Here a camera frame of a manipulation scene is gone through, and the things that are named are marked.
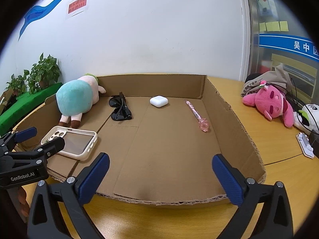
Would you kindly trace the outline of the person's left hand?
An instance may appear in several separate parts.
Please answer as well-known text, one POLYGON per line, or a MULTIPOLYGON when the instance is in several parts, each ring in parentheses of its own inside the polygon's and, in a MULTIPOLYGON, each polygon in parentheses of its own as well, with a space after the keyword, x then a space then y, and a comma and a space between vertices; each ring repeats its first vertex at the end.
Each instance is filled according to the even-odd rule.
POLYGON ((20 203, 21 214, 24 217, 28 217, 30 212, 30 207, 27 202, 27 193, 23 187, 18 188, 18 201, 20 203))

